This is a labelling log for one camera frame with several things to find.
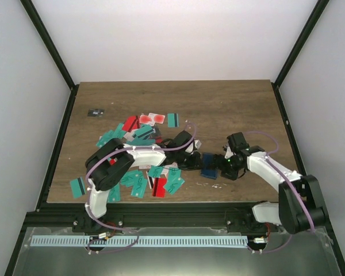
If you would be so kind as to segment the blue card holder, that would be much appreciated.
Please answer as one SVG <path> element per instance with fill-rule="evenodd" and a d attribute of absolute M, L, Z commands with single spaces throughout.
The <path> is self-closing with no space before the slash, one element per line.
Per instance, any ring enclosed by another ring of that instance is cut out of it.
<path fill-rule="evenodd" d="M 203 153 L 201 176 L 209 179 L 217 179 L 217 166 L 213 154 Z"/>

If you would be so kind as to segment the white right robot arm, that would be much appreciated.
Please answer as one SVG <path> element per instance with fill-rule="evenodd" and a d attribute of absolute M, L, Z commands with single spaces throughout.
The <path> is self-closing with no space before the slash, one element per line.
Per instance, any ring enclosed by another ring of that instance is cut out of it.
<path fill-rule="evenodd" d="M 215 158 L 223 177 L 237 180 L 240 170 L 251 172 L 278 193 L 276 203 L 258 203 L 244 216 L 244 225 L 249 231 L 256 232 L 270 223 L 296 234 L 313 232 L 326 224 L 328 211 L 316 177 L 286 168 L 262 147 L 249 145 L 242 132 L 229 135 L 224 150 L 224 155 Z"/>

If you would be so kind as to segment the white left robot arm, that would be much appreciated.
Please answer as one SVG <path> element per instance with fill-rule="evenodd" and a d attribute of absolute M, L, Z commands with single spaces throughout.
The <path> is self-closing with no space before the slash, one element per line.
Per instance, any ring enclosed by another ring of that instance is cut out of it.
<path fill-rule="evenodd" d="M 85 203 L 86 226 L 100 232 L 106 225 L 108 193 L 132 167 L 165 166 L 176 163 L 184 154 L 197 150 L 195 134 L 181 131 L 167 145 L 130 145 L 112 138 L 85 161 L 89 198 Z"/>

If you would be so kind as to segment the red card black stripe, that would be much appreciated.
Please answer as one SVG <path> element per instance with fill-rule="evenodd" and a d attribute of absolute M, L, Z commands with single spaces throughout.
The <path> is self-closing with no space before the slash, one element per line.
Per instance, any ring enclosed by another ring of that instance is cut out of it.
<path fill-rule="evenodd" d="M 166 190 L 164 186 L 166 183 L 167 183 L 166 178 L 155 178 L 153 188 L 152 188 L 152 196 L 158 197 L 158 198 L 164 198 L 166 194 Z"/>

